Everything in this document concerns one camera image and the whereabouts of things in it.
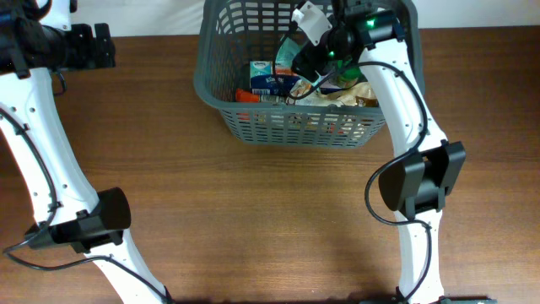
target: gray plastic basket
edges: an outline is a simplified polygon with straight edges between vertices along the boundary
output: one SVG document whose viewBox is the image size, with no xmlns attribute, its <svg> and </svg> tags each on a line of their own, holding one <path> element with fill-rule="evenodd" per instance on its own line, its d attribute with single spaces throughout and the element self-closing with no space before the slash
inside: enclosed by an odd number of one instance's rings
<svg viewBox="0 0 540 304">
<path fill-rule="evenodd" d="M 272 61 L 287 31 L 296 0 L 207 0 L 194 84 L 199 97 L 218 109 L 230 131 L 250 144 L 287 144 L 355 148 L 385 124 L 380 108 L 270 106 L 236 103 L 241 69 L 249 61 Z M 312 0 L 332 14 L 331 0 Z M 422 51 L 416 8 L 410 0 L 363 0 L 392 9 L 407 32 L 409 58 L 424 93 Z M 303 33 L 293 38 L 302 42 Z"/>
</svg>

